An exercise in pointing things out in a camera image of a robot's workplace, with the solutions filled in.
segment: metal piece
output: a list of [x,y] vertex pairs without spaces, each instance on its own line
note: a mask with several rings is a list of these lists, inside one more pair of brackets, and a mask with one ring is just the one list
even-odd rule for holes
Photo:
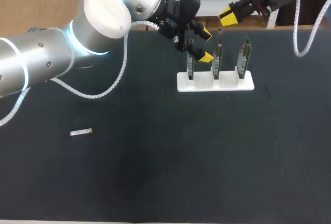
[[144,12],[144,7],[141,6],[141,5],[138,5],[138,6],[136,7],[136,12],[137,12],[138,14],[142,14],[142,13]]
[[223,31],[219,27],[218,28],[218,36],[217,36],[217,46],[214,51],[214,59],[212,62],[212,72],[213,72],[213,77],[215,80],[219,79],[219,73],[221,71],[221,63],[222,63],[222,34]]
[[269,19],[268,19],[268,24],[267,24],[267,29],[274,29],[278,17],[278,12],[279,9],[275,10],[274,12],[271,12]]
[[27,32],[29,33],[29,32],[41,31],[41,30],[46,30],[46,29],[45,28],[38,28],[38,27],[30,27]]
[[237,62],[237,70],[240,79],[245,78],[250,52],[251,52],[251,45],[248,36],[246,36],[244,46],[239,52],[239,57]]
[[188,80],[194,79],[194,56],[189,52],[187,52],[187,75]]
[[93,134],[92,128],[70,132],[71,137],[88,136],[92,134]]

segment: metal tool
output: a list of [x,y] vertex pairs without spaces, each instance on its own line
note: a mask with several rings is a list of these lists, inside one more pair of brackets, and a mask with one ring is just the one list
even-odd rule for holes
[[77,130],[70,132],[71,137],[80,137],[80,136],[89,136],[93,134],[93,129],[83,129],[83,130]]
[[219,72],[221,71],[222,51],[223,51],[222,35],[223,35],[223,30],[219,27],[218,35],[217,35],[217,45],[214,51],[214,59],[212,62],[212,72],[215,80],[219,79]]
[[240,79],[245,78],[246,70],[248,67],[249,57],[251,52],[251,45],[248,38],[248,35],[246,35],[245,43],[243,45],[243,48],[239,51],[239,57],[237,62],[237,71],[239,74]]

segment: black tabletop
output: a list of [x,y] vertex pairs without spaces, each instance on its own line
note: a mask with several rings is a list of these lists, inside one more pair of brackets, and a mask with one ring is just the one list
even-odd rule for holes
[[[130,34],[127,70],[105,98],[33,87],[0,128],[0,219],[331,221],[331,32],[318,32],[304,58],[292,32],[248,34],[252,92],[179,93],[186,55],[157,32]],[[244,35],[225,32],[223,70]],[[103,92],[122,56],[118,47],[63,80]],[[1,99],[0,116],[17,97]],[[69,137],[85,128],[94,135]]]

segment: black table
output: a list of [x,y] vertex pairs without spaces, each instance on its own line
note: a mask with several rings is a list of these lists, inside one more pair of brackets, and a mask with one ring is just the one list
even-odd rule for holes
[[[127,70],[104,99],[33,87],[0,128],[0,219],[330,221],[331,32],[318,32],[304,58],[294,57],[292,32],[248,34],[253,92],[177,92],[186,55],[156,32],[130,34]],[[225,32],[223,70],[244,35]],[[305,43],[309,32],[299,36]],[[98,94],[122,53],[63,80]],[[16,99],[0,101],[0,116]],[[84,128],[94,135],[69,137]]]

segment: white holder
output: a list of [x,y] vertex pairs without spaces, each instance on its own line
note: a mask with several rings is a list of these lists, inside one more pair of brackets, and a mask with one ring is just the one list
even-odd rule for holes
[[237,67],[234,71],[220,71],[219,80],[214,79],[212,71],[195,71],[194,80],[188,79],[187,72],[180,72],[177,74],[177,89],[179,92],[252,91],[254,82],[250,71],[240,79]]

